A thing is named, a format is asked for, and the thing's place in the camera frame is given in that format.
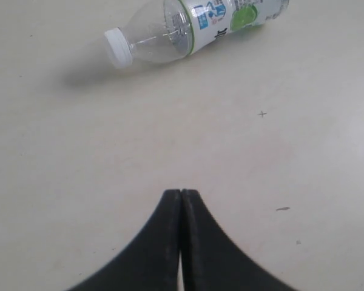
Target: dark scratch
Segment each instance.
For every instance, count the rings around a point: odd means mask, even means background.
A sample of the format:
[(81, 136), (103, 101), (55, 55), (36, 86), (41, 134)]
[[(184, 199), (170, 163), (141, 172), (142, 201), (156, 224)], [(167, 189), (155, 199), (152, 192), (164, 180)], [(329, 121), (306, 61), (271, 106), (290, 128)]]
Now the dark scratch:
[(289, 210), (290, 207), (282, 207), (282, 208), (278, 208), (277, 211), (285, 211), (285, 210)]

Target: white bottle cap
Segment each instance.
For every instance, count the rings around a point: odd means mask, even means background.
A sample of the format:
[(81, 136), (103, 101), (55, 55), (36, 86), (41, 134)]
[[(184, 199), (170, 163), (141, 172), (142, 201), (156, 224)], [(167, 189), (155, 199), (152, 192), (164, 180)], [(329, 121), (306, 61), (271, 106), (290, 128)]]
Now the white bottle cap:
[(119, 28), (108, 30), (104, 33), (106, 49), (110, 61), (117, 69), (123, 69), (132, 65), (132, 53), (128, 42)]

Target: green circle on label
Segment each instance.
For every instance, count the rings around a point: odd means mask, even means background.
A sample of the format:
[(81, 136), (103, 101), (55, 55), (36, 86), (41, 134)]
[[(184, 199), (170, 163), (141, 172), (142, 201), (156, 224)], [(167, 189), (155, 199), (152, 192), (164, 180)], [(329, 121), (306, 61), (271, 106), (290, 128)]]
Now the green circle on label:
[(233, 14), (231, 29), (233, 31), (239, 30), (248, 24), (253, 23), (257, 18), (257, 9), (254, 5), (247, 6)]

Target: plastic bottle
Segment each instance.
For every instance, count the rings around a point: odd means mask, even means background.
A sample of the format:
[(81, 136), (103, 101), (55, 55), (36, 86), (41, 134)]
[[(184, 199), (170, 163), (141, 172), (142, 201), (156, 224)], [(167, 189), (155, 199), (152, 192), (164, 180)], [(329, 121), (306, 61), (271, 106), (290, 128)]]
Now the plastic bottle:
[(105, 32), (108, 55), (118, 69), (134, 58), (171, 62), (245, 27), (275, 19), (289, 0), (152, 0), (127, 26)]

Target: small mark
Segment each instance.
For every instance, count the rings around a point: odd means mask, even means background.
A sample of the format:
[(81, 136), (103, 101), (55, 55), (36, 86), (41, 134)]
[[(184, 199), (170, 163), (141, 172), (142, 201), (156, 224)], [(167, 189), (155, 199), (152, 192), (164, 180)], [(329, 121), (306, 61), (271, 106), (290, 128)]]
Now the small mark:
[(263, 112), (263, 111), (261, 111), (258, 115), (260, 115), (260, 116), (261, 116), (261, 118), (264, 118), (266, 114), (267, 114), (267, 112)]
[(289, 209), (290, 209), (290, 207), (282, 207), (282, 208), (278, 208), (277, 211), (286, 211)]

